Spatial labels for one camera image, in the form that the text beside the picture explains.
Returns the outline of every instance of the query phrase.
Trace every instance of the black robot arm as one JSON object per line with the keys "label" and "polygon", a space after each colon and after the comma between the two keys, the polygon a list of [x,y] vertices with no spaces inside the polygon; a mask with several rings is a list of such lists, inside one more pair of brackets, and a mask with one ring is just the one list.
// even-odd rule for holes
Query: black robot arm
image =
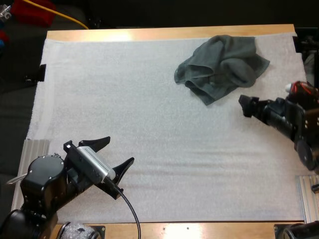
{"label": "black robot arm", "polygon": [[303,82],[291,84],[285,99],[259,101],[241,95],[239,103],[246,117],[254,116],[276,128],[295,144],[301,162],[319,173],[319,94]]}
{"label": "black robot arm", "polygon": [[24,204],[7,216],[0,239],[49,239],[57,210],[92,185],[117,199],[119,192],[111,184],[118,185],[134,158],[111,168],[96,154],[109,142],[110,137],[83,140],[76,147],[69,141],[63,145],[64,160],[58,154],[35,159],[20,184]]}

